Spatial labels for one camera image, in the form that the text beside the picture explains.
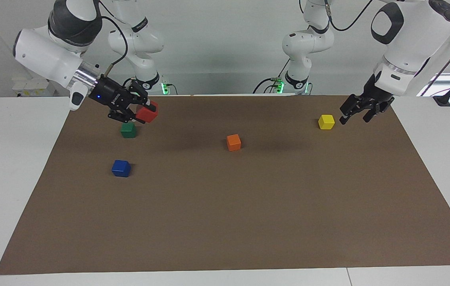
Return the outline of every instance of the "wooden block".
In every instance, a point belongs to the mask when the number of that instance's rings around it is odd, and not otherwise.
[[[135,138],[137,135],[137,129],[133,122],[123,123],[121,126],[121,135],[123,138]]]
[[[227,147],[230,152],[241,150],[241,139],[238,134],[227,136]]]
[[[322,130],[331,130],[334,127],[334,117],[332,115],[322,115],[319,119],[319,126]]]
[[[147,109],[147,107],[138,105],[137,106],[137,114],[135,115],[135,118],[147,123],[152,122],[157,116],[158,116],[158,103],[155,103],[154,101],[151,101],[151,105],[156,107],[156,111],[152,112],[151,110]]]
[[[128,178],[131,170],[131,165],[128,161],[116,160],[114,161],[114,165],[112,166],[112,173],[116,177],[124,177]]]

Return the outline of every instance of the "black cable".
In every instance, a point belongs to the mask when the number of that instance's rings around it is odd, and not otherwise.
[[[110,14],[112,17],[116,18],[116,16],[114,16],[114,14],[111,13],[111,11],[107,8],[107,6],[105,6],[105,4],[103,4],[102,1],[98,1],[98,3],[100,3],[100,4],[107,10],[107,12],[109,12],[109,14]]]
[[[175,85],[173,85],[172,83],[167,83],[167,87],[174,87],[174,89],[176,90],[176,95],[179,95],[179,92],[177,92],[177,87]]]
[[[111,18],[109,18],[107,16],[102,16],[100,18],[109,20],[112,24],[114,24],[114,26],[116,26],[117,30],[119,31],[119,33],[123,37],[123,40],[125,40],[125,53],[121,56],[121,58],[119,58],[114,63],[112,63],[112,65],[115,66],[118,62],[121,62],[127,56],[127,54],[128,54],[128,40],[127,40],[125,34],[123,33],[123,31],[121,30],[121,28],[116,24],[116,22],[114,22],[114,20],[112,20]]]
[[[449,90],[450,90],[450,88],[444,89],[443,91],[435,92],[434,94],[430,95],[430,97],[432,97],[432,96],[434,96],[434,95],[437,95],[437,94],[439,94],[439,93],[441,93],[441,92],[449,91]]]
[[[308,83],[309,85],[312,85],[312,88],[310,89],[310,92],[308,93],[308,95],[312,95],[312,91],[313,91],[313,84],[312,83]]]
[[[283,69],[281,69],[281,72],[278,74],[278,77],[281,76],[281,74],[283,73],[283,71],[285,70],[285,68],[288,65],[288,62],[290,62],[290,58],[288,58],[287,62],[285,63],[285,65],[283,66]]]
[[[265,82],[267,82],[267,81],[270,81],[270,80],[271,80],[270,78],[266,78],[265,80],[261,81],[261,82],[255,87],[253,93],[255,93],[256,90],[257,90],[263,83],[265,83]]]
[[[273,90],[272,88],[273,88],[273,87],[277,87],[277,85],[269,85],[268,87],[265,88],[265,90],[263,91],[263,93],[267,92],[267,89],[268,89],[269,87],[271,88],[271,90]]]
[[[123,87],[126,87],[126,86],[127,86],[127,83],[128,83],[130,80],[131,80],[131,78],[125,80],[125,83],[123,83]]]
[[[357,18],[352,22],[352,24],[350,24],[348,27],[346,27],[345,29],[340,29],[338,27],[336,27],[334,25],[333,22],[333,18],[331,15],[329,15],[329,22],[331,22],[331,25],[333,26],[334,29],[336,29],[336,31],[347,31],[348,29],[350,29],[358,20],[359,18],[361,18],[361,16],[363,15],[364,11],[366,11],[366,9],[370,6],[370,4],[373,2],[373,0],[370,0],[368,2],[368,4],[366,4],[366,6],[363,8],[363,11],[361,11],[361,13],[359,13],[359,15],[357,16]]]

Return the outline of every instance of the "brown paper sheet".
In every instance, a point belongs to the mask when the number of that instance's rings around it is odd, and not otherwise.
[[[0,274],[450,265],[450,208],[392,110],[322,131],[345,97],[154,100],[134,139],[71,112]]]

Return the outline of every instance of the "blue cube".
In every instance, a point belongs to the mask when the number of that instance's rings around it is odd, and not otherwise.
[[[116,160],[112,166],[112,172],[116,177],[128,178],[131,166],[128,161]]]

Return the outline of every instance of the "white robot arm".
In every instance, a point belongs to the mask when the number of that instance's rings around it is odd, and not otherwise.
[[[71,110],[77,110],[89,96],[110,108],[111,119],[150,122],[158,109],[141,85],[122,87],[100,75],[98,65],[81,58],[102,29],[102,18],[98,0],[56,0],[48,25],[19,32],[13,56],[33,72],[69,89]],[[132,104],[139,105],[137,113],[130,110]]]
[[[164,91],[165,87],[149,54],[163,50],[163,36],[149,24],[137,0],[112,0],[115,18],[126,25],[122,30],[128,41],[127,60],[135,71],[134,80],[147,91]],[[116,53],[125,53],[125,42],[118,31],[109,34],[109,44]]]
[[[375,15],[371,33],[387,45],[360,96],[351,95],[341,107],[345,124],[350,116],[365,109],[369,122],[385,112],[394,95],[405,93],[412,79],[450,36],[450,4],[444,0],[380,0],[387,3]],[[308,55],[329,49],[334,35],[330,31],[332,0],[307,0],[304,19],[310,25],[283,39],[283,51],[290,57],[285,88],[304,93],[312,62]]]
[[[283,51],[290,57],[283,78],[284,89],[296,94],[304,93],[307,86],[312,69],[309,54],[325,51],[334,44],[324,0],[307,0],[304,19],[309,25],[307,30],[296,31],[283,38]]]
[[[412,79],[450,37],[450,4],[446,1],[384,2],[388,3],[375,15],[371,33],[375,40],[387,45],[387,52],[364,86],[363,94],[350,95],[341,106],[341,124],[365,109],[365,122],[385,112],[393,96],[405,94]]]

